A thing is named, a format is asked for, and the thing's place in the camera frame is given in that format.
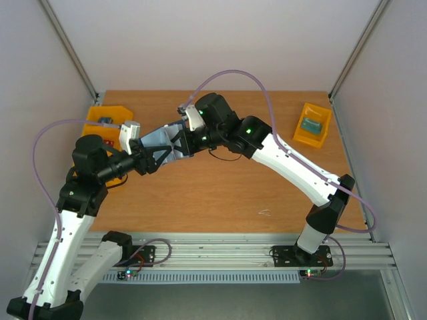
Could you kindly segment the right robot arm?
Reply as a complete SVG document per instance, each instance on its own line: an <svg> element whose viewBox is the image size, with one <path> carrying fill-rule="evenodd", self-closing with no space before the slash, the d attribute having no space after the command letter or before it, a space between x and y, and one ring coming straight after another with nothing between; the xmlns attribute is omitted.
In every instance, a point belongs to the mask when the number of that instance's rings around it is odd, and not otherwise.
<svg viewBox="0 0 427 320"><path fill-rule="evenodd" d="M195 105L181 105L177 112L186 124L171 141L180 143L176 149L185 156L223 146L275 171L309 198L313 206L291 256L299 266L316 259L319 246L334 232L348 204L354 179L328 173L308 161L260 118L238 117L217 93L204 95Z"/></svg>

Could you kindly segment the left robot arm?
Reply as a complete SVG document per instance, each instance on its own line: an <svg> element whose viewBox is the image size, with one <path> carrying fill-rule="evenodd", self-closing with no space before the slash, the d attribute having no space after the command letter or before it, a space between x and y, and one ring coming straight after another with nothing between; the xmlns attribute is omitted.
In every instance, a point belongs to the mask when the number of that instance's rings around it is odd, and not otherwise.
<svg viewBox="0 0 427 320"><path fill-rule="evenodd" d="M16 319L80 319L101 278L114 265L131 263L135 254L131 235L110 231L95 253L73 269L108 194L106 183L130 171L154 173L172 150L170 145L146 147L131 139L128 151L116 151L98 135L79 138L72 153L74 166L53 207L55 224L47 250L30 286L10 300L7 313Z"/></svg>

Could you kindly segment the blue card holder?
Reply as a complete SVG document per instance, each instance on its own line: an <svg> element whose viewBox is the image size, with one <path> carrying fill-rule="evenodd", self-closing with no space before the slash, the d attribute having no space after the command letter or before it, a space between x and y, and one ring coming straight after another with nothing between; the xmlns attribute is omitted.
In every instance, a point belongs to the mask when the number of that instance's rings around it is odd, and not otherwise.
<svg viewBox="0 0 427 320"><path fill-rule="evenodd" d="M184 121L176 121L169 123L162 127L153 130L152 132L144 135L139 140L145 146L157 146L157 145L169 145L172 147L172 154L163 162L163 165L167 163L172 163L180 159L185 158L175 158L173 155L173 143L170 139L180 130L185 129Z"/></svg>

